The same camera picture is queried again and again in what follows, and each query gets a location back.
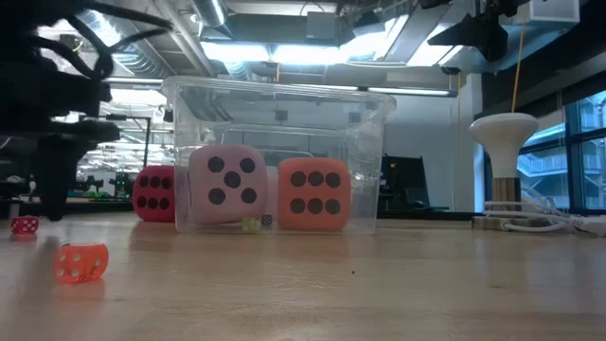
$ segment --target lamp shade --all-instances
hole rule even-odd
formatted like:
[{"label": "lamp shade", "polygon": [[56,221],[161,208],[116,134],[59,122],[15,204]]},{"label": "lamp shade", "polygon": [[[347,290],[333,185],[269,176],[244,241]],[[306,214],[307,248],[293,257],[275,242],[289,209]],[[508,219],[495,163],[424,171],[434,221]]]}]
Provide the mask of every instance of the lamp shade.
[{"label": "lamp shade", "polygon": [[493,178],[515,178],[520,149],[538,128],[531,115],[506,113],[477,119],[470,134],[489,154]]}]

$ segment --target lamp base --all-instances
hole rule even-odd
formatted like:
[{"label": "lamp base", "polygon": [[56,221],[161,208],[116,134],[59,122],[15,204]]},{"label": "lamp base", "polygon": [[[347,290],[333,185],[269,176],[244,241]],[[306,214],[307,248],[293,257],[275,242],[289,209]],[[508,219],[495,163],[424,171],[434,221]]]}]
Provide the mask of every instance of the lamp base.
[{"label": "lamp base", "polygon": [[[492,201],[516,202],[522,201],[520,178],[493,178],[492,179]],[[520,210],[518,206],[494,206],[492,210]]]},{"label": "lamp base", "polygon": [[514,224],[525,227],[545,227],[551,225],[545,219],[527,219],[527,218],[492,218],[492,217],[473,217],[472,228],[495,231],[508,231],[503,228],[504,223]]}]

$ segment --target computer monitor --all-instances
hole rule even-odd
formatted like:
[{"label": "computer monitor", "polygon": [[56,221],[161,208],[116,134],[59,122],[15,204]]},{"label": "computer monitor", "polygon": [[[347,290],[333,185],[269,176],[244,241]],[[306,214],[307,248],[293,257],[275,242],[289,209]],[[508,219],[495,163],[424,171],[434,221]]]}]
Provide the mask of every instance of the computer monitor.
[{"label": "computer monitor", "polygon": [[381,194],[391,194],[394,201],[403,205],[415,202],[430,205],[422,157],[386,155],[381,169]]}]

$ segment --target desk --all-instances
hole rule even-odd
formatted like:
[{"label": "desk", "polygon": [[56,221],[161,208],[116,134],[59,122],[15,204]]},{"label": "desk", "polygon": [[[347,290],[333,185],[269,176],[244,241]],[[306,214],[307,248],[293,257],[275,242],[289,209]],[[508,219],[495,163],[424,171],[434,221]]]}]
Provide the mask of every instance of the desk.
[{"label": "desk", "polygon": [[[0,238],[0,340],[606,339],[606,242],[379,221],[378,236],[188,235],[132,213]],[[106,242],[60,285],[62,242]]]}]

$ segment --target window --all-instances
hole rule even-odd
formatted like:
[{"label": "window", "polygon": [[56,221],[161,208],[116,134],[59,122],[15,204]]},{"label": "window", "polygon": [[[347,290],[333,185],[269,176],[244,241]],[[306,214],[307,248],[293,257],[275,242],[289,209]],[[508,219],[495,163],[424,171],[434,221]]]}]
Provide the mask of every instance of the window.
[{"label": "window", "polygon": [[606,91],[579,101],[580,127],[591,132],[606,127]]},{"label": "window", "polygon": [[518,177],[525,188],[551,198],[557,207],[569,208],[566,149],[551,148],[518,156]]},{"label": "window", "polygon": [[597,138],[583,142],[583,194],[585,207],[606,209],[606,179],[604,178],[604,158],[606,156],[606,138]]},{"label": "window", "polygon": [[540,117],[539,127],[518,156],[523,192],[571,213],[606,213],[606,91]]}]

